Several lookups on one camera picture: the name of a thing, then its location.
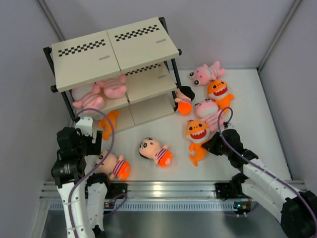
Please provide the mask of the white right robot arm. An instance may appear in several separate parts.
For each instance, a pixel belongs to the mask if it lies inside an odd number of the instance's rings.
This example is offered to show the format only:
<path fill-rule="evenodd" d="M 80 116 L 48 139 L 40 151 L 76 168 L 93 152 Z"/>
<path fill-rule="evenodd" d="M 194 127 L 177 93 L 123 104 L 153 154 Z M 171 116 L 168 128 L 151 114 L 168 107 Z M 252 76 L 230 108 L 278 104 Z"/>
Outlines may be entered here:
<path fill-rule="evenodd" d="M 231 166 L 239 170 L 230 181 L 232 193 L 255 200 L 279 222 L 287 237 L 317 236 L 317 196 L 274 175 L 258 155 L 244 147 L 236 130 L 215 133 L 203 148 L 228 158 Z"/>

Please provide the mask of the boy doll table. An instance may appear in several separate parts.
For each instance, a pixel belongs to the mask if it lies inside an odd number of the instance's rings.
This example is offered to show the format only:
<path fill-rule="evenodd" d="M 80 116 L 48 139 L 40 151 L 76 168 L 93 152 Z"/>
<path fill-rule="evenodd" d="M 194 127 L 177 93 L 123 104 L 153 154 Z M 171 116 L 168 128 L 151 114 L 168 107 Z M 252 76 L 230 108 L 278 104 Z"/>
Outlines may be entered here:
<path fill-rule="evenodd" d="M 161 146 L 160 142 L 151 137 L 146 137 L 139 145 L 139 154 L 141 157 L 153 160 L 161 167 L 167 167 L 173 160 L 172 152 L 168 145 Z"/>

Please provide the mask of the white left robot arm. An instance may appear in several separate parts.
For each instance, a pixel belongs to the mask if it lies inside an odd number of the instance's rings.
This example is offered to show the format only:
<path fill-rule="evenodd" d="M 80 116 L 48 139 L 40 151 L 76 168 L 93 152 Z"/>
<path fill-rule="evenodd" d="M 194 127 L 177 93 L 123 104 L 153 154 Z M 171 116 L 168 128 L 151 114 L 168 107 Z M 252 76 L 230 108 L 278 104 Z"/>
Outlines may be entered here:
<path fill-rule="evenodd" d="M 96 173 L 95 168 L 85 172 L 85 157 L 101 152 L 102 132 L 93 137 L 65 127 L 56 138 L 59 149 L 51 175 L 61 197 L 67 237 L 104 238 L 104 204 L 112 186 L 105 173 Z"/>

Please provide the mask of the boy doll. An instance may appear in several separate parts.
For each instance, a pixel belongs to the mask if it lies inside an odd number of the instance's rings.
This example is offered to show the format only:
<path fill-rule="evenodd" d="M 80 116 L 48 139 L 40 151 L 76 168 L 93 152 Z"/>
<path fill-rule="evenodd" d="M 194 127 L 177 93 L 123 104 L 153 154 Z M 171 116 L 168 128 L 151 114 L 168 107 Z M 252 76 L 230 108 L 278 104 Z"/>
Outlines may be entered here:
<path fill-rule="evenodd" d="M 192 101 L 195 98 L 195 93 L 190 86 L 181 86 L 176 89 L 176 98 L 174 99 L 177 104 L 176 111 L 183 116 L 187 116 L 192 111 Z"/>
<path fill-rule="evenodd" d="M 127 180 L 130 175 L 131 166 L 128 161 L 124 160 L 123 155 L 116 157 L 112 152 L 96 169 L 96 173 L 105 173 L 109 179 Z"/>

